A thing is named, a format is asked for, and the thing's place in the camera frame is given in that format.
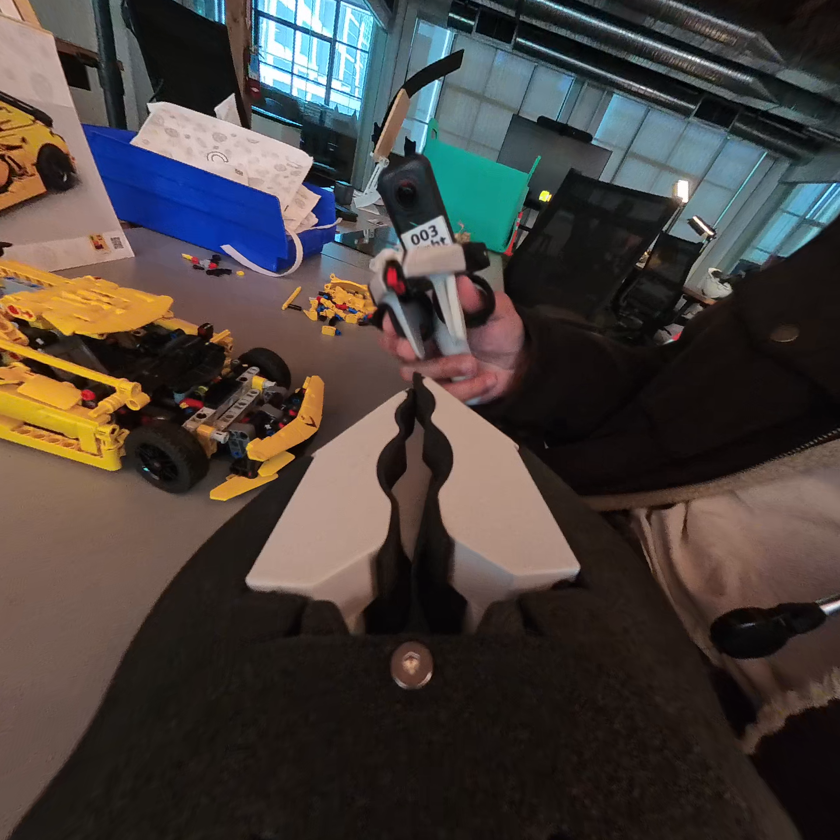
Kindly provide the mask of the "brown cardboard box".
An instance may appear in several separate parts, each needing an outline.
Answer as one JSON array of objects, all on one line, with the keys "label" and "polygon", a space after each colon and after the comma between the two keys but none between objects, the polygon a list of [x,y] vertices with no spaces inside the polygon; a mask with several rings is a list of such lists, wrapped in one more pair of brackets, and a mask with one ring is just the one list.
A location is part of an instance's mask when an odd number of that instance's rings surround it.
[{"label": "brown cardboard box", "polygon": [[236,78],[236,103],[240,122],[251,129],[249,68],[253,47],[253,1],[224,1],[224,21]]}]

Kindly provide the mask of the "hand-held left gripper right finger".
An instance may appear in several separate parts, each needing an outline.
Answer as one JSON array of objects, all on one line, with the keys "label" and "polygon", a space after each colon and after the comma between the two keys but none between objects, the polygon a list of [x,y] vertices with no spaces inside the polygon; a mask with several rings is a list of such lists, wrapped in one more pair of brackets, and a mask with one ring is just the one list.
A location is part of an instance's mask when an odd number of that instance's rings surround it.
[{"label": "hand-held left gripper right finger", "polygon": [[581,566],[519,447],[441,385],[414,376],[430,477],[413,595],[432,634],[477,628],[487,609],[573,581]]}]

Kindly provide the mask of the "blue plastic storage bin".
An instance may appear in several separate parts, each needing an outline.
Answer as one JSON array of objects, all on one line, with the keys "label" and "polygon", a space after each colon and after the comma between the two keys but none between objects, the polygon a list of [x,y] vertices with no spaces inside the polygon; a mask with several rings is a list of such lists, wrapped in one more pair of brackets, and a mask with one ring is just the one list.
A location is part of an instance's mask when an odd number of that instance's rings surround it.
[{"label": "blue plastic storage bin", "polygon": [[[127,130],[83,124],[82,129],[118,219],[191,245],[218,251],[228,236],[268,234],[285,222],[278,200],[131,144]],[[320,195],[320,224],[337,219],[330,191]]]}]

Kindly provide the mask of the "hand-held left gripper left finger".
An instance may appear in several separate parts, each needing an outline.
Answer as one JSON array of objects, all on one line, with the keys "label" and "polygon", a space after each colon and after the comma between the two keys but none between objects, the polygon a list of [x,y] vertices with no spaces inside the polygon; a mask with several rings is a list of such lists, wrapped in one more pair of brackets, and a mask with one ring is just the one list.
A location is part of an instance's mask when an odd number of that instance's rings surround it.
[{"label": "hand-held left gripper left finger", "polygon": [[334,604],[350,628],[397,634],[412,564],[394,488],[407,467],[415,394],[402,392],[321,447],[245,582],[255,592]]}]

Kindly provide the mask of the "white car instruction manual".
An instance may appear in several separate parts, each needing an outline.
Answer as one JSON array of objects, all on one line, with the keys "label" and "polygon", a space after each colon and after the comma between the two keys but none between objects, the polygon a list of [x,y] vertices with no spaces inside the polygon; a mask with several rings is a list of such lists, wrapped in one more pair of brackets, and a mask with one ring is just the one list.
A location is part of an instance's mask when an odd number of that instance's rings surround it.
[{"label": "white car instruction manual", "polygon": [[133,257],[82,130],[54,37],[6,16],[1,239],[7,259],[44,270]]}]

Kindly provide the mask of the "wooden black desk lamp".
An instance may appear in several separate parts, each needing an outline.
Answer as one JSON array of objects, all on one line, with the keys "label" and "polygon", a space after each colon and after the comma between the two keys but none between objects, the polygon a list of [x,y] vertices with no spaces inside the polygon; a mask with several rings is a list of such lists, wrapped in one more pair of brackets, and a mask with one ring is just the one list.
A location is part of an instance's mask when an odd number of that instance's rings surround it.
[{"label": "wooden black desk lamp", "polygon": [[428,85],[446,77],[449,73],[461,68],[463,63],[463,49],[457,50],[426,66],[413,76],[409,77],[396,93],[388,111],[380,132],[374,140],[374,148],[371,157],[374,161],[374,169],[365,189],[354,195],[353,205],[357,210],[369,207],[380,201],[380,194],[377,186],[380,176],[390,164],[389,158],[396,143],[406,115],[411,106],[411,99],[420,90]]}]

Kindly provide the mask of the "scattered red black brick pieces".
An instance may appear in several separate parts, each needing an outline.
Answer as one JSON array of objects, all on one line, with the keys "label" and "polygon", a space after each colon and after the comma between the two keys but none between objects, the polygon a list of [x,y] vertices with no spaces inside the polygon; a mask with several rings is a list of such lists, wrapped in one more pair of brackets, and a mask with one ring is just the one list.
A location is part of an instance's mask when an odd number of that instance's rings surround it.
[{"label": "scattered red black brick pieces", "polygon": [[244,277],[245,273],[241,269],[233,270],[222,265],[222,256],[219,254],[211,254],[209,257],[199,257],[195,255],[182,254],[182,259],[189,264],[194,270],[200,271],[209,277]]}]

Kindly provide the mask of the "person's right forearm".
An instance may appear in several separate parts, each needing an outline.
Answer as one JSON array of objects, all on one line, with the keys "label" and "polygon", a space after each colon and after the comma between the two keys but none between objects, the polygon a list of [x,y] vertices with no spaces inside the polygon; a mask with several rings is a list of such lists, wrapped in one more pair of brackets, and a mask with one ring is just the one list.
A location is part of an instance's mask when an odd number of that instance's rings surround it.
[{"label": "person's right forearm", "polygon": [[723,475],[732,317],[713,308],[662,348],[626,346],[527,311],[512,390],[477,412],[525,444],[582,497],[695,484]]}]

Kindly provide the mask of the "white shirt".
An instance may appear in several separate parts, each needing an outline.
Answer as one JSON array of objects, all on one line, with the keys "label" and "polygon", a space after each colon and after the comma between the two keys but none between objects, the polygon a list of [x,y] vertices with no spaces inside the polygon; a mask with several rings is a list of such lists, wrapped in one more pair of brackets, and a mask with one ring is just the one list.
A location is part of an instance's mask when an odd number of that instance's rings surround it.
[{"label": "white shirt", "polygon": [[838,594],[839,442],[830,440],[693,486],[601,497],[628,511],[654,578],[691,640],[757,708],[838,701],[838,619],[768,658],[713,649],[710,625],[737,607]]}]

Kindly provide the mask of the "person's right hand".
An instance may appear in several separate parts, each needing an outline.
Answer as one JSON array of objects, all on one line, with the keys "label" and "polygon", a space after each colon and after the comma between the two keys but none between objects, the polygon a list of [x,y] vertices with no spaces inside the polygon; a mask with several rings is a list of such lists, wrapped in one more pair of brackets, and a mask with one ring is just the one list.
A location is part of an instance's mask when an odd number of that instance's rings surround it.
[{"label": "person's right hand", "polygon": [[496,293],[489,320],[467,332],[466,353],[442,356],[428,350],[419,359],[409,342],[396,334],[389,316],[384,317],[379,334],[380,345],[397,360],[405,381],[421,375],[469,406],[493,402],[512,390],[524,358],[525,339],[522,319],[502,291]]}]

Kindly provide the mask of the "dark flat panel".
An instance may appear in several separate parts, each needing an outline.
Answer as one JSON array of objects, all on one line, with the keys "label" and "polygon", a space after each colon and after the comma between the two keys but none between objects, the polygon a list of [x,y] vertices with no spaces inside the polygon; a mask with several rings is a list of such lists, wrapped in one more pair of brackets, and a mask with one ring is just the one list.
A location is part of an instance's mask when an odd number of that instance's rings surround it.
[{"label": "dark flat panel", "polygon": [[175,1],[122,1],[122,19],[137,40],[154,102],[215,116],[234,98],[234,123],[245,106],[228,30]]}]

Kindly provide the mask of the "black mesh office chair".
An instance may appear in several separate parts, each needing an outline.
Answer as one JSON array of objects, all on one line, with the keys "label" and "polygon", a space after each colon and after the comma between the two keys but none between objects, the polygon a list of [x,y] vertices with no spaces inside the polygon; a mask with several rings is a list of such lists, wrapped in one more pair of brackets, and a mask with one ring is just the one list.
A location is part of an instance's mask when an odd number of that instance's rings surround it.
[{"label": "black mesh office chair", "polygon": [[613,337],[643,343],[672,323],[688,274],[702,249],[700,242],[667,233],[658,236],[644,266],[616,295]]}]

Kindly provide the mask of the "printed paper sheets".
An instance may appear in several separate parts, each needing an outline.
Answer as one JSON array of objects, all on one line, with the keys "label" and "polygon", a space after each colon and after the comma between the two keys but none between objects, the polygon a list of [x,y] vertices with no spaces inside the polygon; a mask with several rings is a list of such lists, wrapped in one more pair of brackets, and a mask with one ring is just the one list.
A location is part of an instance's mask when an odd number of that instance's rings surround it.
[{"label": "printed paper sheets", "polygon": [[274,196],[294,234],[320,225],[320,195],[304,185],[313,163],[305,151],[173,103],[149,110],[132,145]]}]

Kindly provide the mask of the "yellow toy brick car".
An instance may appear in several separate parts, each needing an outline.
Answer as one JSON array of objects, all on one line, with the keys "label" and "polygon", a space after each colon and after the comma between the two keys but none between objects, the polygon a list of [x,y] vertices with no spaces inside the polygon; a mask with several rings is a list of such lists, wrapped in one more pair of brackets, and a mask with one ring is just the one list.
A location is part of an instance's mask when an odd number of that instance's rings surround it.
[{"label": "yellow toy brick car", "polygon": [[227,330],[177,318],[167,296],[2,260],[1,436],[182,494],[230,460],[210,497],[264,486],[319,430],[324,383],[237,353]]}]

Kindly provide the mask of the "pile of small bricks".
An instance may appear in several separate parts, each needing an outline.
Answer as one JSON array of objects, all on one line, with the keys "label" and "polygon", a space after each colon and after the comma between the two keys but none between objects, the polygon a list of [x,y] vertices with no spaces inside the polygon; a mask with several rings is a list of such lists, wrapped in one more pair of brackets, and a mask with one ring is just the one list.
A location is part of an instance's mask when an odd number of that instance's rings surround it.
[{"label": "pile of small bricks", "polygon": [[320,326],[321,334],[337,337],[347,326],[370,323],[376,306],[367,285],[332,273],[320,292],[309,298],[305,316]]}]

